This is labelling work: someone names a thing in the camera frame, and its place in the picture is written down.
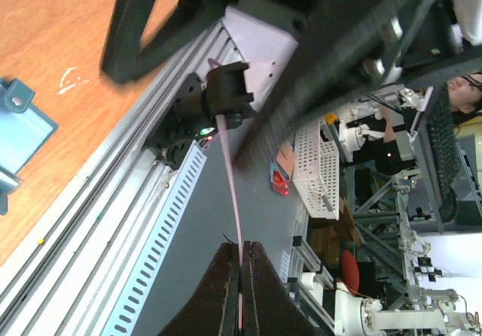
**workbench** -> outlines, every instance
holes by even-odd
[[[20,171],[0,217],[0,266],[125,115],[152,76],[122,92],[99,77],[115,0],[0,0],[0,77],[19,78],[59,129]],[[177,0],[158,0],[146,35]]]

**wooden tabletop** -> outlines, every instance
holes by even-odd
[[[59,125],[20,171],[22,186],[0,217],[0,265],[152,79],[119,93],[99,78],[114,1],[0,0],[0,77],[19,78],[32,88],[35,105]],[[176,3],[157,0],[146,33]]]

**red object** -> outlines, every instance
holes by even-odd
[[[288,182],[277,171],[273,172],[273,190],[284,197],[289,195]]]
[[[341,252],[340,268],[343,282],[351,293],[356,295],[360,287],[360,271],[355,257],[346,249]]]

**plastic basket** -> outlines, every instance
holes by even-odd
[[[325,141],[320,136],[322,130]],[[307,124],[296,135],[293,183],[313,218],[338,219],[340,160],[325,120]]]

